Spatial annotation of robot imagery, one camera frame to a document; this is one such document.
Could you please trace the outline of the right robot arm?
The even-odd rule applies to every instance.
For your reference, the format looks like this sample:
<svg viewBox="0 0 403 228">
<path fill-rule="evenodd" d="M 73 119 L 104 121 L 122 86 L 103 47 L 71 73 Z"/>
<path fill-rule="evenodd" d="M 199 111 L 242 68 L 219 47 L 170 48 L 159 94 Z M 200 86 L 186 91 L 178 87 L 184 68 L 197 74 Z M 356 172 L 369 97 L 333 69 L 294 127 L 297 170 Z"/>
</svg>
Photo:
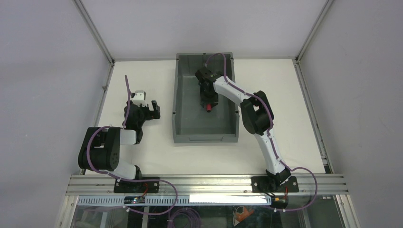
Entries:
<svg viewBox="0 0 403 228">
<path fill-rule="evenodd" d="M 248 93 L 227 76 L 214 73 L 207 67 L 195 73 L 200 86 L 201 105 L 207 112 L 218 105 L 219 95 L 226 97 L 241 109 L 244 128 L 255 136 L 265 159 L 267 183 L 264 188 L 276 191 L 291 177 L 290 169 L 280 155 L 272 128 L 273 113 L 263 91 Z"/>
</svg>

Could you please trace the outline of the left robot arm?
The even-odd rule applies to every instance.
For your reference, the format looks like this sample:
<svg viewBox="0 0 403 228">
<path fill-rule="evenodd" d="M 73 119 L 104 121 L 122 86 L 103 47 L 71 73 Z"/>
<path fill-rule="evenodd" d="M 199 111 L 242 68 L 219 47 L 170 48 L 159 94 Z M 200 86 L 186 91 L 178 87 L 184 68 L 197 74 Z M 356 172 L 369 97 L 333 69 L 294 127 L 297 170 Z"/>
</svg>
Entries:
<svg viewBox="0 0 403 228">
<path fill-rule="evenodd" d="M 140 168 L 120 158 L 120 147 L 140 144 L 144 123 L 160 119 L 157 101 L 152 100 L 151 105 L 152 109 L 148 104 L 130 101 L 124 108 L 122 127 L 89 127 L 78 155 L 79 167 L 118 180 L 141 180 Z"/>
</svg>

